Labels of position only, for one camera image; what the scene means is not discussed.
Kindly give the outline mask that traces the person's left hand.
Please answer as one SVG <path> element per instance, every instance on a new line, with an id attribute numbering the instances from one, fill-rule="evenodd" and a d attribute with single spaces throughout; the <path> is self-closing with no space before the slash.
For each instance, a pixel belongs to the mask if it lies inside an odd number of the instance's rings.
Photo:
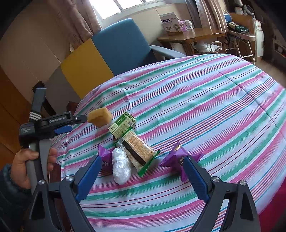
<path id="1" fill-rule="evenodd" d="M 21 149 L 16 153 L 11 166 L 11 179 L 21 188 L 31 189 L 31 184 L 26 170 L 26 162 L 28 160 L 36 160 L 39 153 L 30 149 Z M 47 171 L 50 172 L 54 168 L 57 158 L 57 150 L 51 148 L 48 155 Z"/>

